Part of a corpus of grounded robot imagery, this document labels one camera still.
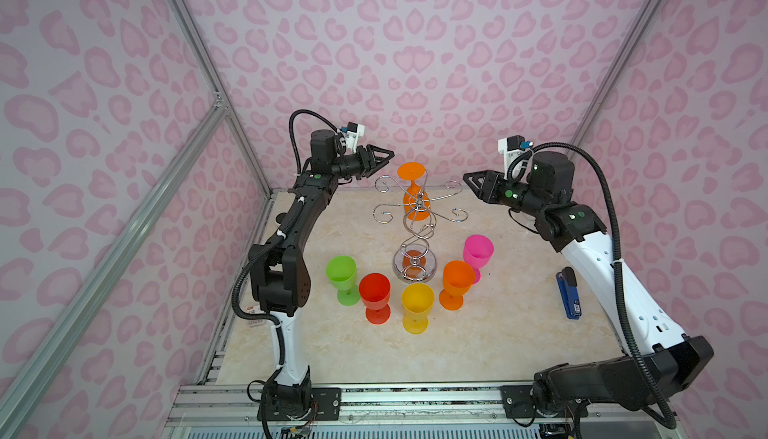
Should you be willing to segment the orange plastic wine glass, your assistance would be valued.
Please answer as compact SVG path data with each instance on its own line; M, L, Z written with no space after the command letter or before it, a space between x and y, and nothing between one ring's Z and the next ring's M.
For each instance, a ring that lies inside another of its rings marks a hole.
M464 295L471 289L475 281L473 268L464 261L451 261L443 269L443 289L439 294L439 302L449 311L457 311L463 307Z
M429 198L424 193L423 187L418 184L425 174L424 165L418 162L405 163L398 169L398 177L409 182L403 195L404 214L407 219L415 222L424 221L429 217L426 211Z

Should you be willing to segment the magenta plastic wine glass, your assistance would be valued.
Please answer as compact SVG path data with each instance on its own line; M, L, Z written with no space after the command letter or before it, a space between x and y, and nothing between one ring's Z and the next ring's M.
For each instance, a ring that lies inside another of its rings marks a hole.
M488 264L495 252L493 242L484 235L471 235L463 247L463 260L469 264L475 274L474 283L481 279L481 270Z

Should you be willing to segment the green plastic wine glass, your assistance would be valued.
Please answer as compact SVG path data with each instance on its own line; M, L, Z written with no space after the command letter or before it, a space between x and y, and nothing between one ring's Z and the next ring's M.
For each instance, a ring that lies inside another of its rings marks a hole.
M340 304L350 307L358 303L357 264L352 257L340 255L332 258L326 266L326 276L337 290Z

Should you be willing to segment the red plastic wine glass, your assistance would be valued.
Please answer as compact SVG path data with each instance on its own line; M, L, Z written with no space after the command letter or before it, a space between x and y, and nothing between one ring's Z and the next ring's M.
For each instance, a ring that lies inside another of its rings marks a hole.
M386 323L391 315L389 279L380 273L368 274L360 281L358 292L365 306L365 317L368 322L374 325Z

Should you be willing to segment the yellow plastic wine glass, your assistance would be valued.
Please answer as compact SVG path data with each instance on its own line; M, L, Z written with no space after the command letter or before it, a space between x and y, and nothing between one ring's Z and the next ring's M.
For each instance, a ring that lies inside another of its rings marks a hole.
M402 325L408 333L419 335L427 330L434 301L434 291L426 284L414 283L404 289L401 295Z

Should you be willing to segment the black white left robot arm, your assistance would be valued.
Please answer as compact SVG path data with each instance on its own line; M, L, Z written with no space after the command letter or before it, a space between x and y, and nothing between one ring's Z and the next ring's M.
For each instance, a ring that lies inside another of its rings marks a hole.
M360 124L337 127L328 119L322 122L323 128L310 135L309 158L294 157L290 208L264 243L250 247L231 293L231 308L238 318L271 327L276 365L263 381L258 399L262 423L301 418L316 409L299 332L300 313L311 292L305 245L340 185L372 176L395 156L389 149L362 145L365 128Z

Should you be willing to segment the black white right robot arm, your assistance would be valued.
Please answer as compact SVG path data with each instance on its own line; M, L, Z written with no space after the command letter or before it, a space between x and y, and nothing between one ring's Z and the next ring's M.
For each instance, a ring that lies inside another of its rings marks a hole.
M486 204L534 221L533 231L561 254L586 280L612 324L622 354L584 364L560 364L535 374L527 401L533 417L573 414L573 432L592 404L616 404L641 411L673 430L670 404L686 390L714 356L702 336L691 336L647 291L626 263L620 224L606 174L583 149L567 143L539 145L521 136L502 139L501 171L464 174L463 181ZM608 219L573 198L574 152L595 173Z

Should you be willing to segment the blue stapler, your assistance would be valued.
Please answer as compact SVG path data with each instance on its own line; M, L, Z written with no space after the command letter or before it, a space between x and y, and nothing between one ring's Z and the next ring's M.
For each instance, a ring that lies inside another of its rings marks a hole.
M582 308L578 292L578 282L575 271L565 267L555 276L566 317L578 320L582 316Z

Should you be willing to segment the aluminium corner frame post right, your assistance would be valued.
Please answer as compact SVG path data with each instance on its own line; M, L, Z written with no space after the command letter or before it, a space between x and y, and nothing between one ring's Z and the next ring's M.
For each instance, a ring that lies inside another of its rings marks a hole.
M620 82L621 76L627 70L630 62L639 49L644 36L651 29L667 0L643 0L641 7L620 42L606 74L599 84L594 97L586 109L581 122L570 140L570 144L582 147L588 135L599 121L600 115L612 92Z

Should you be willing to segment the aluminium corner frame post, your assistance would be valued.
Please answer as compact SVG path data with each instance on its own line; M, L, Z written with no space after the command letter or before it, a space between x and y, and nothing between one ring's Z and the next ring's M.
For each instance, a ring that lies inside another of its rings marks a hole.
M643 0L641 7L620 42L606 74L599 84L594 97L586 109L581 122L570 140L570 144L582 147L588 135L599 121L600 115L612 92L620 82L621 76L627 70L630 62L639 49L644 36L651 29L667 0Z
M167 0L167 2L169 10L175 17L199 70L215 98L214 103L218 105L219 111L223 113L224 119L244 156L246 165L256 179L261 191L267 197L271 197L273 190L268 184L263 168L256 157L255 149L222 82L221 75L214 64L212 54L205 43L187 0Z

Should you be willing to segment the aluminium corner frame post left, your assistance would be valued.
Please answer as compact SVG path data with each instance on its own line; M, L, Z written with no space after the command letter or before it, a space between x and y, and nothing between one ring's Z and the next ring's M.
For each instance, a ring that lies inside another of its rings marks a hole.
M224 119L244 156L246 165L256 179L261 191L267 197L271 197L273 190L268 184L263 168L256 157L255 149L222 82L221 75L214 64L212 54L205 43L187 0L167 0L167 2L169 10L175 17L199 70L215 98L214 103L218 105L219 111L223 113Z

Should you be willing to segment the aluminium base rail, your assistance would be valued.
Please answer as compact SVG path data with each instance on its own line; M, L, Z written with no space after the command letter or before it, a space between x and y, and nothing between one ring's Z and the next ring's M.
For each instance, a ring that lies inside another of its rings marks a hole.
M261 385L184 386L164 438L683 438L642 412L574 402L535 411L525 382L323 384L298 420L263 423Z

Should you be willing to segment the aluminium diagonal frame bar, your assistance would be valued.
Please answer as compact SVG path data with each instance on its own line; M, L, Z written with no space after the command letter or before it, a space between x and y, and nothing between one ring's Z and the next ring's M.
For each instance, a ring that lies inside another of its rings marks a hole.
M226 115L211 108L20 370L2 400L3 438L18 436Z

